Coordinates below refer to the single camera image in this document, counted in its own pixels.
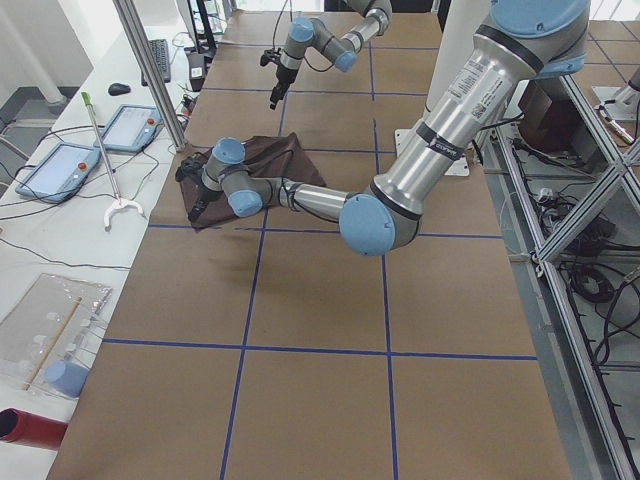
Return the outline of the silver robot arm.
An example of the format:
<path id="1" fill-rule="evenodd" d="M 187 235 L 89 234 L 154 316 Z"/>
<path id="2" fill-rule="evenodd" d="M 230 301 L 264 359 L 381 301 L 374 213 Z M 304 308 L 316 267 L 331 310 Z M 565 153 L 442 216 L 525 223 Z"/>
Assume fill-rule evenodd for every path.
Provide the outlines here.
<path id="1" fill-rule="evenodd" d="M 345 4 L 363 19 L 341 37 L 332 33 L 320 17 L 299 15 L 291 20 L 284 45 L 277 47 L 273 39 L 272 47 L 263 51 L 260 66 L 270 63 L 276 66 L 277 83 L 269 99 L 271 110 L 276 109 L 296 81 L 308 49 L 325 58 L 330 63 L 329 69 L 348 72 L 363 47 L 387 31 L 393 15 L 390 1 L 345 1 Z"/>
<path id="2" fill-rule="evenodd" d="M 583 67 L 589 9 L 586 1 L 492 2 L 454 80 L 403 137 L 391 168 L 361 193 L 256 177 L 246 165 L 244 144 L 219 140 L 209 154 L 187 158 L 176 171 L 176 180 L 195 193 L 189 220 L 196 222 L 212 202 L 225 199 L 242 218 L 282 206 L 335 223 L 349 247 L 365 256 L 407 245 L 418 233 L 427 195 L 516 86 Z"/>

